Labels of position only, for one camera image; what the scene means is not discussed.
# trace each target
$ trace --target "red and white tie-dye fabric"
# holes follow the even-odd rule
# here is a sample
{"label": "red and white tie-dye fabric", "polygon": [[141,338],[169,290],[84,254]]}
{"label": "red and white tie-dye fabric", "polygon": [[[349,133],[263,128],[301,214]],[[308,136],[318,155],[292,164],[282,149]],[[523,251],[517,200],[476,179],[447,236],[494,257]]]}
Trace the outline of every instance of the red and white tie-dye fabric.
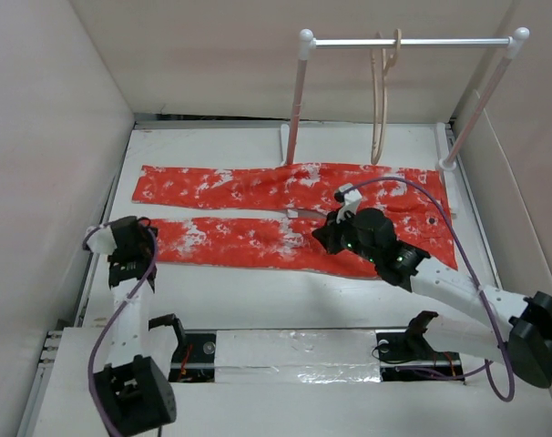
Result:
{"label": "red and white tie-dye fabric", "polygon": [[[326,214],[339,207],[332,196],[338,187],[381,176],[418,183],[447,210],[436,171],[326,163],[237,170],[143,166],[132,199],[187,208],[307,209]],[[377,182],[360,191],[362,208],[434,212],[434,206],[422,193],[399,182]]]}
{"label": "red and white tie-dye fabric", "polygon": [[[455,268],[447,229],[430,224],[425,213],[404,220],[387,213],[398,238],[428,250]],[[158,228],[159,261],[208,266],[311,270],[347,278],[374,278],[370,262],[351,252],[328,255],[311,232],[322,226],[316,218],[189,218],[154,219]]]}

